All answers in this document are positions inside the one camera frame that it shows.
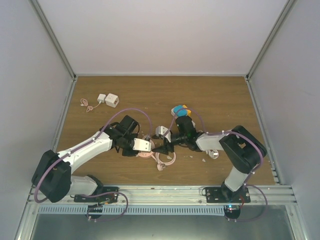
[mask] wooden table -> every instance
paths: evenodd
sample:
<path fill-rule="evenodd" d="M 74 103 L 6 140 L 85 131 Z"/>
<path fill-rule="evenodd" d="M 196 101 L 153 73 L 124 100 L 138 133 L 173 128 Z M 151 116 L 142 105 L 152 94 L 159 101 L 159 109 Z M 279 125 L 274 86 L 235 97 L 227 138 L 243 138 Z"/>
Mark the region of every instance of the wooden table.
<path fill-rule="evenodd" d="M 101 104 L 86 112 L 80 99 L 97 104 L 99 94 L 119 96 L 116 108 Z M 168 127 L 172 121 L 171 109 L 177 105 L 195 109 L 204 119 L 209 132 L 229 130 L 243 125 L 256 138 L 263 141 L 252 100 L 243 77 L 203 76 L 90 76 L 79 77 L 70 102 L 58 151 L 70 148 L 91 137 L 118 111 L 138 108 L 152 120 L 152 134 L 159 125 Z M 127 111 L 115 119 L 130 115 L 141 124 L 140 134 L 149 132 L 147 118 L 137 111 Z M 197 130 L 203 130 L 195 114 L 191 114 Z M 177 159 L 171 166 L 158 171 L 152 159 L 123 157 L 115 149 L 91 159 L 74 175 L 96 176 L 104 184 L 128 185 L 220 185 L 228 176 L 232 164 L 221 151 L 218 159 L 205 152 L 188 148 L 175 148 Z M 161 155 L 163 161 L 169 161 Z M 256 185 L 275 184 L 268 158 L 249 181 Z"/>

